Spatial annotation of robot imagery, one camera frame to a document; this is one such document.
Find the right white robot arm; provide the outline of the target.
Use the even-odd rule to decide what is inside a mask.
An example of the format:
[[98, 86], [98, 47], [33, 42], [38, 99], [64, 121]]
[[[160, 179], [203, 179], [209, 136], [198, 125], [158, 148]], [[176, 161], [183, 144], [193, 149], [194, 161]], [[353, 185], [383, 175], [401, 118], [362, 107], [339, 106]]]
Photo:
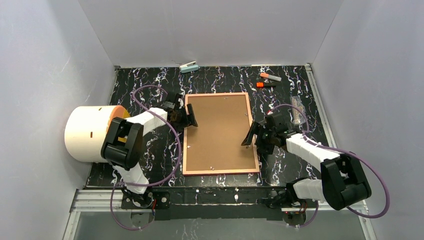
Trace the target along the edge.
[[282, 199], [287, 204], [314, 200], [327, 202], [334, 210], [341, 210], [372, 195], [356, 157], [324, 149], [322, 145], [307, 140], [300, 129], [288, 126], [280, 114], [268, 115], [261, 123], [254, 121], [241, 145], [255, 145], [261, 155], [271, 155], [274, 148], [279, 147], [319, 170], [320, 179], [299, 178], [286, 184]]

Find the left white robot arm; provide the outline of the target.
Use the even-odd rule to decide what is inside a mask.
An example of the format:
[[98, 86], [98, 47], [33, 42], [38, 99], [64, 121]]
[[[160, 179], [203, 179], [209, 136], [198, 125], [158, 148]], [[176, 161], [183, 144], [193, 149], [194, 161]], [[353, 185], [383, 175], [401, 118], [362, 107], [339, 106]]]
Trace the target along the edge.
[[152, 186], [139, 163], [144, 154], [144, 136], [167, 125], [174, 133], [197, 127], [192, 104], [184, 103], [179, 93], [169, 93], [159, 107], [145, 109], [133, 117], [114, 117], [108, 127], [100, 155], [123, 178], [126, 189], [143, 195]]

